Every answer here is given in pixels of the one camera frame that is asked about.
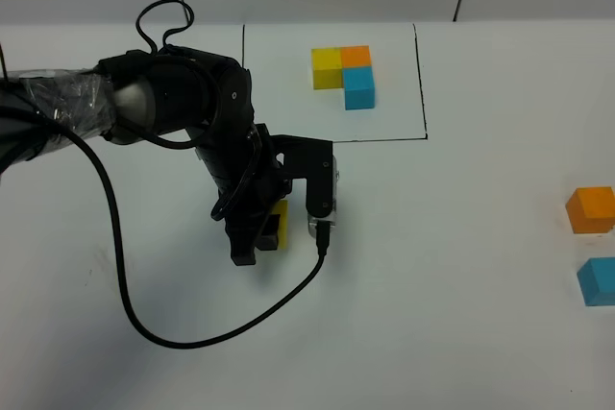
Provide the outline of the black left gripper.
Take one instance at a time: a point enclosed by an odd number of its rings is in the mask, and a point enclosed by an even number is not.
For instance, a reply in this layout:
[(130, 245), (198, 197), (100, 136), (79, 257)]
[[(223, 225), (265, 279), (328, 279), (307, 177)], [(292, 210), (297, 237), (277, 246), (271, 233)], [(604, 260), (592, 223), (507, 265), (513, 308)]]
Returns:
[(197, 154), (218, 190), (210, 216), (225, 223), (233, 263), (255, 265), (257, 240), (260, 251), (276, 251), (281, 245), (281, 215), (272, 211), (289, 192), (269, 131), (255, 123), (238, 132), (202, 124), (196, 138), (201, 141)]

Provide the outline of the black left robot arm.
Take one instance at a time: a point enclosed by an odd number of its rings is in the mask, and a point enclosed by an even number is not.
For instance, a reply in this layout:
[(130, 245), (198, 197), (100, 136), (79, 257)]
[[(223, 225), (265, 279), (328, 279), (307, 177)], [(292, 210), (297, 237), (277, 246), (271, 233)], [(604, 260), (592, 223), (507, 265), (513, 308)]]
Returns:
[(218, 199), (231, 257), (283, 245), (278, 203), (290, 192), (273, 141), (256, 122), (250, 73), (231, 58), (185, 47), (134, 50), (89, 69), (15, 71), (1, 79), (1, 165), (8, 168), (101, 136), (194, 150)]

